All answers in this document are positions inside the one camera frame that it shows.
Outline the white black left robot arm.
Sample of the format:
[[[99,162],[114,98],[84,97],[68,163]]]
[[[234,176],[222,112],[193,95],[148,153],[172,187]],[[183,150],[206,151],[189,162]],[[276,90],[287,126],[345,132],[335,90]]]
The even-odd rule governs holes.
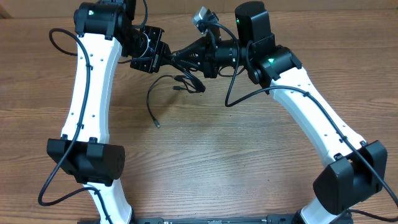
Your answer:
[[[77,68],[69,114],[47,153],[92,196],[100,223],[134,223],[121,184],[122,146],[109,143],[109,104],[116,67],[155,73],[162,65],[162,29],[133,25],[135,1],[84,2],[75,11]]]

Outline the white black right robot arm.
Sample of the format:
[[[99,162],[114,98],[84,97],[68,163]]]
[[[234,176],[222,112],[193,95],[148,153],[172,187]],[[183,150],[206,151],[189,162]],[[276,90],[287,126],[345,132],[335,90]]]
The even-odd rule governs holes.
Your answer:
[[[202,38],[179,50],[174,62],[214,78],[222,67],[243,66],[250,80],[280,103],[309,138],[323,164],[313,183],[315,198],[292,223],[351,223],[355,206],[387,189],[387,150],[352,130],[321,96],[297,56],[278,45],[263,2],[249,1],[235,9],[238,33],[222,40],[216,14],[201,8],[193,25]]]

